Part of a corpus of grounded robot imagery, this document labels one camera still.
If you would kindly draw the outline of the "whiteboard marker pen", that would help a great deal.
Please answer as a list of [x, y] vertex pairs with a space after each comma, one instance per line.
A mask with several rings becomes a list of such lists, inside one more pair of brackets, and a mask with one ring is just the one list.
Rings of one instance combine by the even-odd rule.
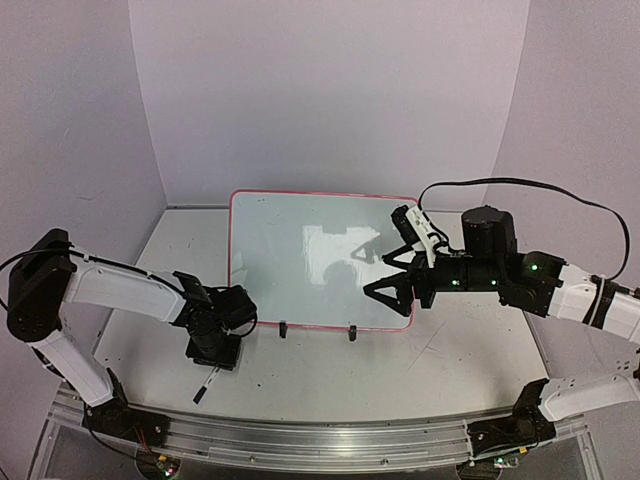
[[207, 391], [208, 391], [209, 387], [211, 386], [212, 382], [218, 376], [219, 372], [220, 372], [220, 368], [219, 367], [215, 367], [210, 372], [210, 374], [207, 376], [207, 378], [204, 381], [204, 383], [201, 385], [201, 387], [198, 389], [198, 391], [194, 395], [194, 397], [192, 399], [194, 404], [198, 405], [202, 401], [203, 397], [207, 393]]

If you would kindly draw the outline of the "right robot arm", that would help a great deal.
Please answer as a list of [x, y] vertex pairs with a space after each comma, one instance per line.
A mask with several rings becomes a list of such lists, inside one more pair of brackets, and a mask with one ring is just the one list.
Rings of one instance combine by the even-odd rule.
[[465, 211], [464, 248], [448, 254], [442, 251], [443, 234], [419, 207], [398, 207], [391, 220], [404, 244], [382, 260], [398, 272], [363, 292], [404, 317], [416, 305], [430, 308], [439, 293], [493, 292], [503, 306], [639, 341], [638, 290], [561, 257], [518, 252], [513, 217], [506, 211], [491, 206]]

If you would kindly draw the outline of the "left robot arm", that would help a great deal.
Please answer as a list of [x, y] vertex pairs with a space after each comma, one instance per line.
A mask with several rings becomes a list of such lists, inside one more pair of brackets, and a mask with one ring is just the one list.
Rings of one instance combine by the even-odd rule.
[[225, 370], [236, 365], [226, 357], [228, 349], [240, 346], [258, 323], [257, 306], [239, 285], [209, 287], [188, 273], [146, 271], [78, 251], [59, 228], [1, 268], [9, 273], [1, 306], [10, 334], [96, 410], [98, 423], [116, 437], [131, 433], [134, 413], [117, 376], [72, 336], [65, 306], [94, 305], [182, 328], [188, 358]]

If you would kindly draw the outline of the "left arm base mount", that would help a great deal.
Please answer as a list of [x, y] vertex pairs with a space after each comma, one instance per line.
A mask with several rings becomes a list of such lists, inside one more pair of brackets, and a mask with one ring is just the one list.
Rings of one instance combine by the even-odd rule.
[[143, 447], [162, 447], [167, 439], [170, 418], [167, 415], [133, 408], [115, 373], [106, 369], [113, 391], [97, 406], [84, 404], [82, 425], [93, 432], [113, 438], [136, 441]]

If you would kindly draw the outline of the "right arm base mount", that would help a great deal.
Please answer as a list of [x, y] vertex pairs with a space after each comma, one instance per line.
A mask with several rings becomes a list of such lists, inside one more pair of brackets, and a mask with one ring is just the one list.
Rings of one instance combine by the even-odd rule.
[[540, 379], [527, 384], [509, 415], [469, 424], [472, 457], [480, 459], [483, 455], [537, 446], [554, 439], [555, 425], [540, 411], [541, 394], [548, 383], [548, 379]]

